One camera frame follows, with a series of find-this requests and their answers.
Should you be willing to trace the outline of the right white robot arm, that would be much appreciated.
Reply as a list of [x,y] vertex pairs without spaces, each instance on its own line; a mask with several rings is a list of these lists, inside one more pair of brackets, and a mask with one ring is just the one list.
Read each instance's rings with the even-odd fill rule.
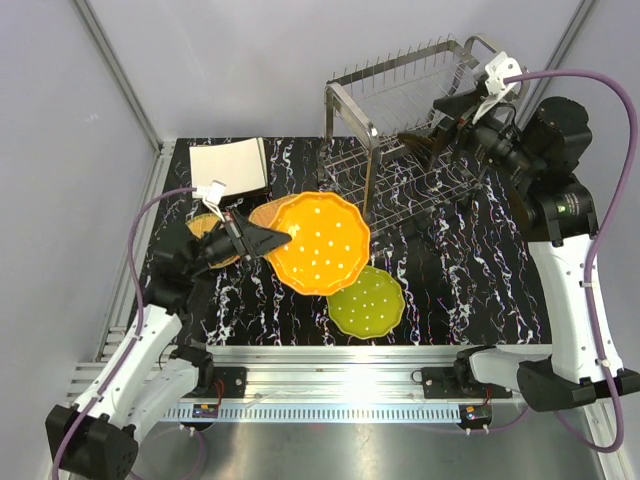
[[520,393],[536,412],[568,410],[639,390],[639,374],[626,368],[608,329],[589,250],[600,233],[594,201],[574,174],[593,135],[579,103],[549,97],[523,129],[494,112],[474,116],[484,87],[434,100],[443,119],[425,131],[402,132],[410,152],[434,159],[446,147],[472,154],[510,180],[508,200],[540,278],[551,327],[548,355],[496,346],[459,352],[434,381],[462,396],[480,398],[496,386]]

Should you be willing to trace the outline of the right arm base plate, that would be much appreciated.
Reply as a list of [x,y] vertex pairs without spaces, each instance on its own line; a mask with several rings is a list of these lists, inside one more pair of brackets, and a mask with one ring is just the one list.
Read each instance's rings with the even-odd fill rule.
[[455,376],[452,367],[423,367],[419,383],[425,399],[509,399],[511,391],[493,384],[465,384]]

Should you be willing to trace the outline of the orange scalloped plate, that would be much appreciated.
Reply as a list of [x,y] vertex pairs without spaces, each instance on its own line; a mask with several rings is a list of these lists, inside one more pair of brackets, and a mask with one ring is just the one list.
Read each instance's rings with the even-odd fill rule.
[[294,196],[269,227],[291,237],[267,259],[277,278],[301,295],[331,296],[355,283],[369,261],[368,225],[355,205],[333,192]]

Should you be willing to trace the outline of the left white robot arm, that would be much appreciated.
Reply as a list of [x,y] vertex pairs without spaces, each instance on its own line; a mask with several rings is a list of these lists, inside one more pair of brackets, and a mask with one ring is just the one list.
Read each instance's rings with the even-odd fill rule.
[[202,303],[205,274],[234,257],[264,257],[291,241],[230,211],[202,236],[184,223],[170,225],[156,246],[155,270],[137,294],[138,312],[106,366],[71,405],[56,405],[45,420],[51,475],[124,479],[139,448],[171,406],[190,394],[209,394],[218,379],[202,346],[181,345],[158,374],[151,369]]

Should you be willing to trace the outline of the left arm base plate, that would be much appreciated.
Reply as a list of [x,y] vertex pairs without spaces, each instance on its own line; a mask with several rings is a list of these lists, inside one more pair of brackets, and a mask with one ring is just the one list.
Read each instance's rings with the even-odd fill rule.
[[198,395],[201,398],[214,398],[221,394],[223,399],[243,399],[247,387],[247,374],[246,367],[214,367],[210,373],[205,374]]

